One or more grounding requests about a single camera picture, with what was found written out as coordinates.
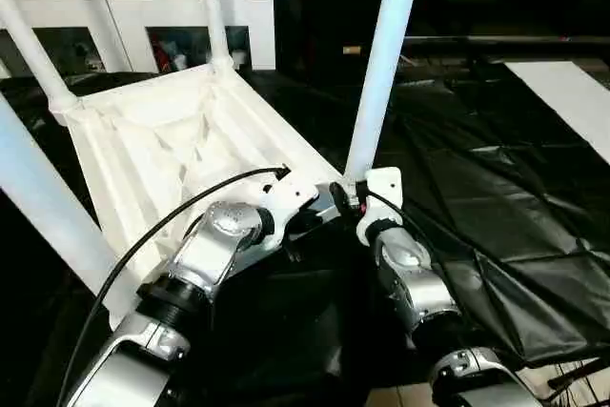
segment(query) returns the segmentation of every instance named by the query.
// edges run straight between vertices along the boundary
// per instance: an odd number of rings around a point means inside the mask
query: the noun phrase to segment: black cloth
[[[69,83],[74,92],[87,94],[150,77],[97,74],[72,77]],[[342,170],[360,87],[313,88],[274,72],[244,77]],[[0,91],[91,212],[69,135],[46,111],[35,82],[5,80]],[[440,230],[405,205],[425,229],[438,271],[478,336],[484,336],[481,342],[512,357],[517,366],[596,356],[608,349],[610,169],[512,73],[475,64],[396,84],[376,166],[400,167],[405,196],[472,242]],[[12,257],[13,270],[27,267],[36,256],[53,256],[48,247],[32,244],[35,232],[13,207],[5,209],[15,218],[11,233],[22,235],[24,250],[33,256]],[[297,398],[307,403],[330,392],[363,397],[371,386],[424,380],[426,368],[407,349],[353,228],[336,221],[291,250],[297,255],[282,251],[223,288],[218,340],[207,355],[215,364],[219,398],[292,398],[299,392]],[[58,279],[56,287],[37,293],[35,276],[29,298],[45,304],[43,321],[54,331],[47,350],[30,356],[32,367],[42,369],[27,379],[46,396],[68,357],[65,330],[78,329],[82,312],[73,313],[72,320],[59,313],[61,304],[71,302],[68,287]],[[6,289],[17,280],[5,281]],[[71,285],[82,291],[77,281]],[[61,291],[52,306],[49,288]],[[14,308],[29,329],[33,320],[43,319],[17,302]],[[37,405],[36,399],[30,393],[28,405]]]

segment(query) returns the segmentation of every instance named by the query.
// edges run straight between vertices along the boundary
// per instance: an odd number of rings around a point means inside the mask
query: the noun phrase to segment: black tarp
[[[274,72],[244,76],[342,170],[360,87],[312,88]],[[86,94],[148,77],[101,74],[70,83]],[[46,112],[35,83],[7,80],[0,91],[91,209],[68,133]],[[400,167],[405,195],[476,245],[406,206],[426,229],[477,336],[485,335],[481,342],[530,366],[607,350],[609,166],[512,73],[475,64],[396,84],[376,166]],[[328,393],[329,379],[337,378],[365,392],[425,378],[352,230],[336,222],[295,244],[300,262],[282,252],[228,282],[213,349],[214,386],[222,396],[311,393],[312,386]],[[29,237],[21,237],[24,249]],[[18,271],[25,259],[12,257],[10,264]],[[5,287],[13,291],[14,282],[7,279]],[[79,319],[63,315],[62,325],[78,328]],[[51,336],[65,340],[57,326]],[[39,383],[56,383],[65,364],[57,344],[49,345],[54,360],[41,363]]]

